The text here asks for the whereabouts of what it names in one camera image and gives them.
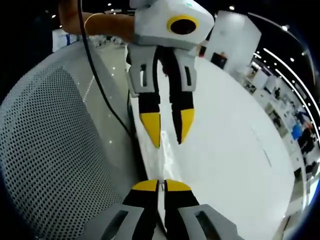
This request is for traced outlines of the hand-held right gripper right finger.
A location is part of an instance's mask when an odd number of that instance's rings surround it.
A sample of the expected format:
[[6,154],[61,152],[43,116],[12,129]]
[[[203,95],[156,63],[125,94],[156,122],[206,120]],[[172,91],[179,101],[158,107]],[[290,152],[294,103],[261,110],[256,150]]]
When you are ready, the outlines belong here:
[[164,181],[164,225],[169,240],[240,240],[237,226],[208,204],[199,204],[183,182]]

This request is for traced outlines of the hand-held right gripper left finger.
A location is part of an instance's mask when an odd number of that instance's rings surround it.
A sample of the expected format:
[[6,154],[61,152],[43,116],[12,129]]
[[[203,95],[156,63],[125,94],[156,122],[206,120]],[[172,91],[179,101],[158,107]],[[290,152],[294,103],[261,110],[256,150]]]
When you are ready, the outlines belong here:
[[157,179],[132,187],[122,203],[99,213],[84,226],[81,240],[151,240],[158,213]]

